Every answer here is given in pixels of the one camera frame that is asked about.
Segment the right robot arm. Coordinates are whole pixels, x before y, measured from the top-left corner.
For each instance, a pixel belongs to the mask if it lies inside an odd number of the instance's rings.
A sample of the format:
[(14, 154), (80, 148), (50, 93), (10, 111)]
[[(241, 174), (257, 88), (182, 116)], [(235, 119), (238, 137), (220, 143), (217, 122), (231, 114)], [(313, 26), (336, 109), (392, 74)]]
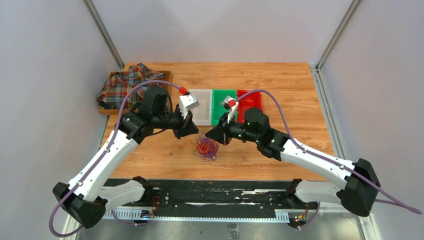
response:
[(228, 120), (228, 116), (224, 113), (218, 124), (205, 134), (206, 137), (222, 145), (228, 145), (232, 139), (253, 142), (265, 157), (303, 167), (327, 179), (316, 182), (293, 180), (285, 195), (291, 208), (323, 202), (342, 205), (360, 217), (370, 215), (381, 184), (368, 160), (340, 159), (295, 143), (288, 134), (272, 128), (269, 117), (257, 107), (244, 113), (243, 123)]

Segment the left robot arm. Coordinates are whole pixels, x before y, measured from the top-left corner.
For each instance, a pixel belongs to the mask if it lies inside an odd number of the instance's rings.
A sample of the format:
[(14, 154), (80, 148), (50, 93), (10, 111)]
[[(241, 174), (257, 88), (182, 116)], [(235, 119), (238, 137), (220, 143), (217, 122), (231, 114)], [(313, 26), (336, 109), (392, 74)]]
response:
[(141, 102), (119, 117), (106, 143), (83, 170), (68, 183), (54, 186), (53, 194), (60, 207), (83, 228), (92, 228), (105, 213), (130, 202), (142, 207), (152, 203), (152, 186), (140, 176), (113, 187), (104, 184), (121, 161), (155, 129), (172, 130), (177, 139), (199, 132), (192, 120), (192, 110), (200, 105), (198, 99), (183, 88), (180, 92), (178, 104), (171, 110), (169, 92), (162, 87), (149, 88)]

